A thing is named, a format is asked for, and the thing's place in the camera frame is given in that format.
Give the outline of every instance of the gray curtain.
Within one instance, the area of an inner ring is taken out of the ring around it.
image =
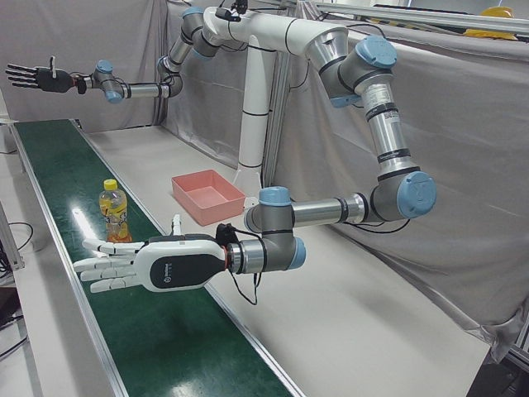
[[[56,55],[57,68],[92,73],[107,59],[127,82],[154,81],[165,53],[166,9],[164,0],[2,0],[0,65],[47,66]],[[13,88],[6,75],[0,89],[11,118],[79,118],[88,132],[151,124],[157,113],[151,98],[111,105],[100,90],[44,93]]]
[[[395,234],[337,230],[491,344],[498,360],[527,317],[529,46],[384,31],[397,43],[392,85],[403,133],[437,183],[437,204]],[[298,60],[298,79],[305,68]],[[275,183],[296,200],[321,199],[369,194],[377,173],[363,110],[334,109],[311,71],[288,98]]]

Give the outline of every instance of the pink bin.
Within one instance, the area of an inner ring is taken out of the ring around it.
[[[173,196],[201,226],[242,213],[245,195],[214,170],[171,178]]]

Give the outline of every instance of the plastic bottle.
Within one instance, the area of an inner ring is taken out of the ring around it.
[[[115,179],[103,182],[104,191],[99,194],[99,207],[107,224],[108,242],[131,242],[132,236],[126,223],[126,194],[117,188]]]

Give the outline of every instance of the green conveyor belt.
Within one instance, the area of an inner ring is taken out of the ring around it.
[[[111,171],[68,120],[16,127],[71,260],[92,256],[72,209],[104,239],[98,195]],[[128,211],[134,241],[159,235],[130,198]],[[290,395],[205,289],[90,294],[89,283],[83,287],[130,396]]]

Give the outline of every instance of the blue joint cap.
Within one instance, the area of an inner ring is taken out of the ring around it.
[[[344,108],[346,106],[352,105],[353,103],[357,103],[361,99],[361,96],[351,94],[347,95],[346,97],[331,98],[331,103],[335,108]]]
[[[259,204],[271,207],[286,207],[291,204],[290,192],[283,186],[273,186],[259,191]]]
[[[392,44],[380,36],[367,36],[355,47],[356,54],[368,64],[390,69],[397,62],[397,51]]]
[[[290,266],[287,268],[287,270],[297,269],[298,267],[301,267],[303,263],[305,263],[305,259],[307,259],[307,250],[305,249],[305,244],[303,243],[303,240],[299,237],[295,237],[296,239],[296,251],[294,252],[294,258],[292,258],[292,262],[290,262]]]
[[[406,175],[398,187],[398,211],[408,219],[420,217],[430,212],[436,198],[437,187],[433,178],[426,172],[412,172]]]
[[[123,97],[116,91],[105,91],[105,98],[110,103],[119,103],[123,100]]]
[[[109,60],[99,60],[96,63],[96,69],[101,73],[112,73],[114,67]]]
[[[184,12],[182,12],[182,17],[185,17],[189,14],[203,14],[204,10],[202,10],[200,7],[190,7],[187,8]]]
[[[195,50],[194,48],[191,49],[191,53],[192,53],[196,58],[199,58],[200,60],[203,60],[204,62],[208,62],[209,60],[212,59],[211,56],[205,56],[205,55],[202,55],[202,54],[200,54],[197,50]]]

